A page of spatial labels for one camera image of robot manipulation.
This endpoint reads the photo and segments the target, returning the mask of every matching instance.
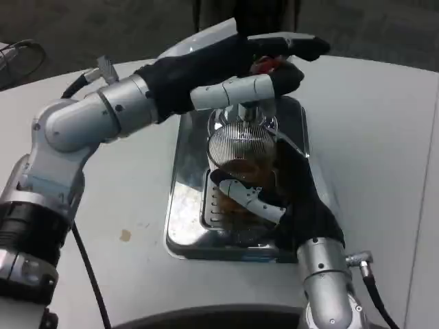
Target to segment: white table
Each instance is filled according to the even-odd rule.
[[[323,57],[314,63],[297,60],[296,64],[305,80],[293,96],[307,110],[312,146],[337,192],[347,252],[372,250],[377,284],[389,312],[402,327],[410,306],[406,328],[418,328],[412,319],[419,321],[424,313],[419,296],[429,292],[427,279],[435,282],[433,274],[413,282],[409,302],[416,244],[419,242],[418,254],[423,244],[417,240],[417,232],[438,75],[348,58]],[[120,64],[117,70],[123,77],[140,65]],[[59,97],[77,75],[0,93],[0,186],[14,163],[30,150],[32,117],[49,100]],[[294,265],[189,261],[167,254],[163,228],[177,131],[178,117],[173,117],[103,145],[86,165],[86,191],[76,221],[112,324],[207,304],[303,305]],[[152,154],[155,161],[150,161]],[[435,167],[432,196],[439,189],[437,163]],[[122,230],[130,231],[128,242],[119,239]],[[434,238],[431,232],[427,235]],[[428,245],[424,249],[426,255],[432,253]],[[416,260],[413,279],[417,279],[417,271],[422,273],[429,266]],[[101,328],[71,235],[62,249],[58,271],[60,281],[51,310],[60,318],[59,328]],[[356,271],[355,286],[369,318],[383,324]],[[433,328],[426,323],[437,321],[436,314],[422,318],[424,328]]]

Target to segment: black cable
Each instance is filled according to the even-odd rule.
[[[26,72],[25,74],[23,74],[20,77],[14,78],[12,76],[12,71],[10,70],[9,67],[9,61],[8,58],[3,54],[3,51],[8,50],[8,49],[12,49],[15,48],[17,50],[20,50],[22,48],[28,48],[28,49],[32,49],[35,50],[37,52],[40,53],[41,58],[40,61],[38,62],[38,64],[29,72]],[[46,51],[44,50],[43,46],[41,46],[39,43],[33,41],[33,40],[22,40],[19,42],[16,42],[12,45],[7,45],[4,46],[3,48],[0,49],[1,54],[3,55],[3,59],[5,60],[5,64],[8,70],[8,74],[10,76],[11,82],[8,82],[7,84],[0,86],[0,91],[3,91],[5,89],[11,88],[13,86],[15,86],[16,84],[18,84],[20,81],[22,81],[23,79],[29,77],[32,73],[34,73],[36,70],[38,70],[41,65],[43,65],[44,61],[46,60],[47,54]]]
[[[363,278],[364,284],[366,285],[366,288],[369,292],[370,298],[377,308],[379,314],[383,317],[384,321],[389,325],[390,329],[399,329],[399,327],[396,325],[396,323],[393,321],[393,319],[390,317],[389,313],[384,307],[383,300],[381,299],[381,296],[379,295],[377,284],[375,282],[374,276],[366,276]]]
[[[63,92],[61,98],[71,98],[76,94],[81,88],[88,84],[87,79],[84,74],[81,74],[75,81],[71,83],[70,86]]]
[[[108,318],[108,313],[105,307],[104,299],[102,297],[101,290],[99,289],[99,285],[97,284],[95,273],[93,272],[93,268],[91,267],[90,259],[88,259],[87,251],[85,250],[85,246],[84,243],[82,242],[78,228],[76,227],[76,223],[73,224],[71,231],[73,233],[73,236],[75,237],[75,241],[76,244],[78,245],[78,249],[80,250],[82,260],[84,261],[88,278],[90,279],[91,287],[93,288],[93,292],[95,293],[96,302],[97,305],[99,306],[99,311],[101,313],[102,322],[104,323],[104,328],[111,329],[110,319]]]

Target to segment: stainless steel tray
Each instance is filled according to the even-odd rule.
[[[308,153],[305,111],[292,98],[277,105],[279,130],[303,153]],[[231,232],[204,220],[204,201],[209,164],[206,156],[207,122],[211,111],[181,116],[171,181],[165,241],[169,253],[178,258],[295,263],[293,253],[279,250],[270,241],[249,246],[249,236],[258,228]]]

